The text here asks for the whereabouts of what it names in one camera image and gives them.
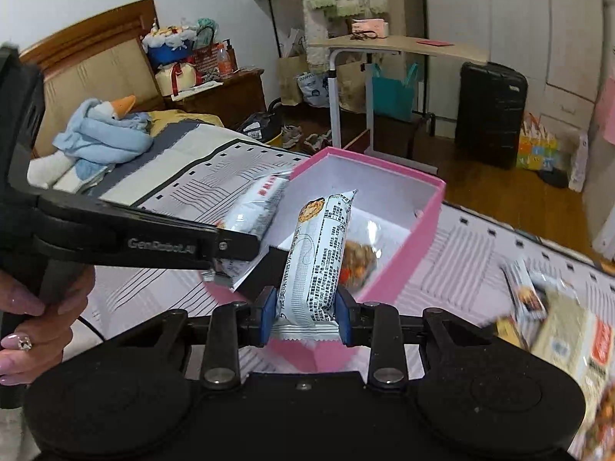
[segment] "blue towel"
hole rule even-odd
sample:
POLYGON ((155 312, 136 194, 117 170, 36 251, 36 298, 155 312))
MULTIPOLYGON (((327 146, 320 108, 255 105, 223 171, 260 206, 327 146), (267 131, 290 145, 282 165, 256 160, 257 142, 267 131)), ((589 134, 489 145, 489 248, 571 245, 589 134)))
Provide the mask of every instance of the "blue towel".
POLYGON ((150 117, 146 113, 117 120, 91 110, 101 103, 97 99, 84 101, 69 119, 66 131, 53 139, 64 154, 79 158, 75 170, 80 180, 88 180, 112 164, 133 160, 153 141, 147 133, 150 117))

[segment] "table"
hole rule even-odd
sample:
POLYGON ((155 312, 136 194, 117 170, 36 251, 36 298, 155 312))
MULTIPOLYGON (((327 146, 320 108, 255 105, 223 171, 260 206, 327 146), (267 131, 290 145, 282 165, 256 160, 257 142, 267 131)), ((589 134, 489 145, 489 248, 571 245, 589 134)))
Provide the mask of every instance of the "table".
MULTIPOLYGON (((367 40, 353 40, 352 35, 340 36, 328 40, 314 41, 310 46, 317 46, 331 49, 329 59, 329 105, 331 115, 331 132, 333 135, 333 146, 341 147, 341 132, 339 125, 339 90, 337 88, 337 71, 335 59, 341 52, 359 52, 367 54, 367 64, 365 67, 365 112, 367 115, 367 131, 370 132, 370 145, 365 150, 365 154, 375 156, 380 159, 388 160, 404 166, 413 167, 421 171, 437 174, 438 169, 429 164, 419 163, 406 158, 391 156, 383 152, 374 150, 374 92, 371 78, 373 76, 372 54, 388 53, 399 54, 416 53, 432 57, 464 59, 475 64, 486 64, 489 60, 489 53, 473 45, 464 43, 454 43, 450 46, 434 46, 419 43, 425 38, 413 38, 412 36, 389 36, 388 38, 377 38, 367 40)), ((424 95, 427 94, 427 85, 424 86, 424 95)))
POLYGON ((261 82, 262 69, 240 70, 223 79, 222 86, 204 90, 190 97, 172 101, 165 98, 169 109, 185 112, 213 114, 227 128, 233 129, 255 112, 267 110, 261 82))

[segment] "stuffed goose toy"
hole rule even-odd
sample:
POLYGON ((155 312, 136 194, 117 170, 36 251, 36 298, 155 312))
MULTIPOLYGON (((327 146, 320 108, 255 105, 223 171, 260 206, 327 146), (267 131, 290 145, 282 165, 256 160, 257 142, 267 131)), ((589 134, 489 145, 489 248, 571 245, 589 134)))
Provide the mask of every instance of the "stuffed goose toy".
MULTIPOLYGON (((134 95, 130 95, 112 102, 96 101, 95 105, 88 108, 86 116, 88 118, 93 118, 100 121, 104 121, 105 119, 119 121, 120 119, 123 119, 128 112, 130 112, 135 103, 136 97, 134 95)), ((82 109, 84 104, 79 107, 77 112, 82 109)), ((49 156, 32 160, 30 161, 30 166, 28 167, 28 182, 31 186, 40 187, 41 189, 49 189, 65 173, 75 166, 78 159, 78 156, 68 155, 64 152, 64 150, 57 150, 49 156)))

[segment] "blue basket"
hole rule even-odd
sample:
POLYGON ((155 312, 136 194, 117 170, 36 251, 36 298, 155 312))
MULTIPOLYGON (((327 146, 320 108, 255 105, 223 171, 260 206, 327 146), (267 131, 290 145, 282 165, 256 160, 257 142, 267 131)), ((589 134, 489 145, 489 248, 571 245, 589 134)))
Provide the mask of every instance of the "blue basket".
POLYGON ((419 65, 414 63, 408 67, 404 81, 383 78, 380 66, 374 64, 373 68, 374 113, 400 121, 410 121, 419 65))
POLYGON ((148 57, 150 63, 154 69, 158 66, 165 66, 166 64, 176 63, 187 59, 192 53, 192 42, 190 40, 184 40, 184 46, 180 46, 173 50, 168 45, 162 45, 157 48, 148 49, 148 57))

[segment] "bottle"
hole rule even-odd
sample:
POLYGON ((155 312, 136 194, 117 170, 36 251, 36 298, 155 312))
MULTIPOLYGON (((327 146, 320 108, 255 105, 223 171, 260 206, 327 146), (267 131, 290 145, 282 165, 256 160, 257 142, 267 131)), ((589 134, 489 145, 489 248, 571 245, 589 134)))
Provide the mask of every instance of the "bottle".
POLYGON ((224 48, 223 43, 218 44, 218 70, 220 71, 220 76, 222 78, 230 78, 233 75, 233 65, 231 64, 231 59, 229 58, 229 54, 224 48))
POLYGON ((239 67, 237 67, 237 57, 235 57, 235 49, 231 45, 231 41, 230 40, 224 40, 224 42, 226 43, 226 52, 228 53, 229 58, 231 60, 231 65, 233 66, 233 71, 236 71, 236 70, 239 69, 239 67))

